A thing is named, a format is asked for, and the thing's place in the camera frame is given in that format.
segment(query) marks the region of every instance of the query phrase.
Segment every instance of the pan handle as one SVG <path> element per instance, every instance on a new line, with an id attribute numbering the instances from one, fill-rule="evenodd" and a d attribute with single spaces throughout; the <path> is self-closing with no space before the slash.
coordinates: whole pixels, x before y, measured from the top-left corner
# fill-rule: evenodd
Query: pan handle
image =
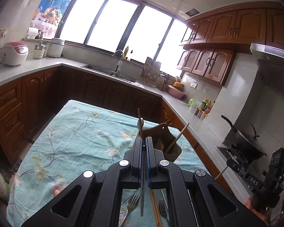
<path id="1" fill-rule="evenodd" d="M 253 136 L 253 138 L 256 140 L 257 139 L 257 137 L 259 137 L 259 135 L 257 135 L 257 133 L 256 133 L 256 129 L 255 129 L 255 127 L 251 124 L 251 123 L 249 123 L 252 127 L 253 127 L 253 129 L 254 129 L 254 136 Z"/>
<path id="2" fill-rule="evenodd" d="M 234 125 L 232 124 L 232 122 L 228 118 L 226 118 L 224 115 L 221 115 L 221 118 L 226 120 L 227 123 L 229 123 L 229 125 L 230 125 L 231 129 L 233 130 L 233 132 L 235 132 L 235 133 L 237 132 L 237 129 L 234 127 Z"/>

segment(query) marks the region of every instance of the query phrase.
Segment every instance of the white countertop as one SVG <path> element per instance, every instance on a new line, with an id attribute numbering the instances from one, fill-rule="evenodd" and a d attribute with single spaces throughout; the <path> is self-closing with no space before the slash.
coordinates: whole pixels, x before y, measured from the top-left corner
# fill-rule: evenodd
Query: white countertop
<path id="1" fill-rule="evenodd" d="M 125 85 L 129 85 L 134 88 L 155 94 L 157 96 L 161 96 L 162 99 L 168 104 L 168 106 L 174 111 L 174 113 L 184 124 L 189 122 L 188 130 L 202 146 L 205 152 L 209 155 L 209 157 L 214 162 L 219 171 L 222 171 L 226 167 L 225 159 L 215 149 L 216 146 L 225 146 L 207 128 L 206 122 L 203 122 L 199 118 L 197 118 L 191 111 L 188 110 L 189 107 L 182 104 L 178 99 L 172 97 L 167 92 L 158 90 L 157 88 L 150 86 L 141 86 L 139 84 L 137 86 L 130 82 L 117 79 L 100 72 L 82 68 L 81 66 L 87 65 L 86 63 L 65 58 L 50 57 L 42 58 L 39 60 L 28 58 L 20 66 L 6 66 L 0 64 L 0 86 L 19 77 L 61 65 L 78 69 L 84 72 L 89 72 L 91 74 L 101 76 L 116 82 L 120 82 Z M 238 176 L 232 171 L 232 169 L 227 168 L 226 171 L 223 173 L 223 177 L 225 178 L 239 201 L 244 202 L 249 197 L 248 191 L 246 190 Z"/>

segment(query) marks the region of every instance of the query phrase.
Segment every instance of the dish rack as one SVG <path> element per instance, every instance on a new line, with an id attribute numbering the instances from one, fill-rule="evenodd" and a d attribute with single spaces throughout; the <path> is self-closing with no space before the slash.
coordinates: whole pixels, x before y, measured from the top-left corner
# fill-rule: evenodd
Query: dish rack
<path id="1" fill-rule="evenodd" d="M 143 83 L 154 85 L 160 76 L 161 63 L 155 62 L 150 57 L 147 57 L 141 73 L 141 81 Z"/>

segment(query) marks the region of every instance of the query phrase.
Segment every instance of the frying pan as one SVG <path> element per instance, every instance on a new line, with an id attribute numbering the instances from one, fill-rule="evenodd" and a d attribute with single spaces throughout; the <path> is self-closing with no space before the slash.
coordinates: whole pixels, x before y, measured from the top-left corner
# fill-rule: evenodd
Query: frying pan
<path id="1" fill-rule="evenodd" d="M 254 126 L 252 124 L 250 124 L 250 125 L 254 129 L 254 135 L 249 135 L 246 132 L 242 132 L 242 131 L 239 131 L 238 129 L 236 129 L 234 127 L 234 125 L 232 124 L 232 122 L 228 118 L 226 118 L 225 116 L 221 115 L 221 117 L 229 123 L 231 129 L 233 130 L 233 132 L 235 132 L 235 134 L 236 134 L 235 141 L 236 141 L 237 149 L 249 161 L 259 159 L 263 155 L 267 156 L 264 149 L 259 145 L 259 143 L 257 141 L 257 137 L 259 135 L 256 134 L 256 129 L 254 128 Z"/>

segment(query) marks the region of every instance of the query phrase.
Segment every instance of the fork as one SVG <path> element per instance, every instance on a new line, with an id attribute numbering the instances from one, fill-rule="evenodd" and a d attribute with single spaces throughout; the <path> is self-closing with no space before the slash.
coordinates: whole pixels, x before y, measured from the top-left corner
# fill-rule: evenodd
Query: fork
<path id="1" fill-rule="evenodd" d="M 124 219 L 122 220 L 122 222 L 121 222 L 119 227 L 123 227 L 124 226 L 125 221 L 126 221 L 128 215 L 137 207 L 139 200 L 140 200 L 140 196 L 138 196 L 137 194 L 133 194 L 129 198 L 129 200 L 127 202 L 127 205 L 126 205 L 126 207 L 127 207 L 126 215 L 125 215 Z"/>
<path id="2" fill-rule="evenodd" d="M 169 220 L 167 218 L 167 213 L 165 211 L 165 204 L 163 200 L 159 201 L 159 213 L 163 218 L 167 220 L 168 226 L 170 226 Z"/>

